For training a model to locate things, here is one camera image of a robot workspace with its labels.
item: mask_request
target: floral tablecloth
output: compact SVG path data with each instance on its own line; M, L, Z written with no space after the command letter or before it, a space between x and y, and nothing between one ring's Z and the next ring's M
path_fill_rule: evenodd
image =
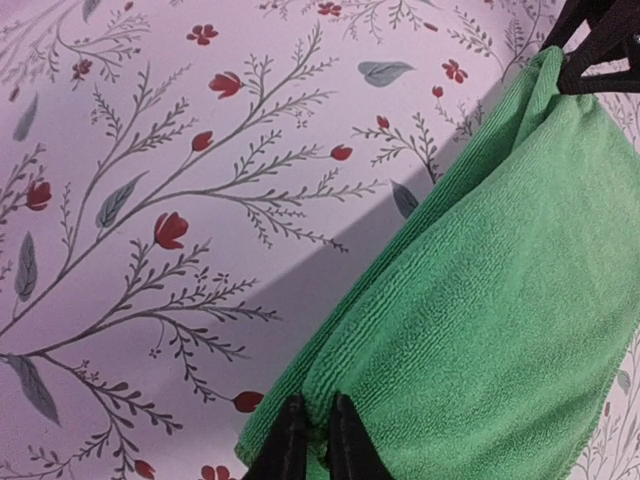
M560 7L0 1L0 480L239 478ZM602 97L634 143L639 98ZM640 478L639 347L572 479Z

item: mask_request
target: red flower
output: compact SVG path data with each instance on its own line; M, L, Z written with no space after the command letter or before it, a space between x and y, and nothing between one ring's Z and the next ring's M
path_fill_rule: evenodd
M218 466L214 470L213 467L205 465L200 470L200 475L202 475L203 480L216 480L216 475L218 480L235 480L235 478L231 478L229 469L223 466Z
M202 152L203 150L206 150L211 146L211 144L213 144L213 141L211 140L212 138L213 132L211 130L199 133L193 137L193 140L191 140L191 149L194 152Z
M378 126L380 128L384 128L387 129L389 128L389 120L387 120L387 117L381 117L380 115L378 115Z
M180 238L189 229L189 223L178 212L173 212L167 218L168 213L163 213L156 220L156 226L154 229L155 241L165 250L175 250L177 248L183 248L180 242L176 242L176 238Z
M233 406L240 413L253 412L262 401L264 395L258 392L242 392L233 399Z
M197 40L198 45L209 45L210 39L217 36L218 32L213 29L213 25L207 24L204 27L196 25L191 29L191 33L187 34L187 40Z
M32 182L29 185L29 191L27 192L27 208L30 208L34 212L39 212L47 208L47 202L51 200L51 184L49 182L42 182L36 187L36 182Z
M320 15L333 15L334 17L339 17L340 12L342 12L342 7L333 2L318 4L318 13Z
M14 88L13 92L11 92L11 95L9 95L9 101L15 102L16 98L18 98L19 93L20 93L20 88L19 87Z
M233 72L224 72L216 74L213 80L209 82L209 88L214 92L222 92L218 98L231 97L238 93L243 87L242 80Z
M344 145L341 144L341 145L338 145L337 147L333 147L333 150L331 150L331 156L333 157L334 160L343 162L351 156L351 152L353 152L353 148L345 147Z
M144 460L136 460L133 464L133 468L142 478L146 478L147 480L155 480L156 478L153 475L156 473L155 469Z
M73 79L81 80L83 75L86 75L87 73L89 73L91 65L93 65L93 62L87 59L80 60L78 63L73 65L71 67L71 70L73 70L74 72Z
M449 59L449 63L443 63L442 68L444 68L447 77L458 83L462 83L465 78L469 78L467 72L460 69L460 65L455 60Z

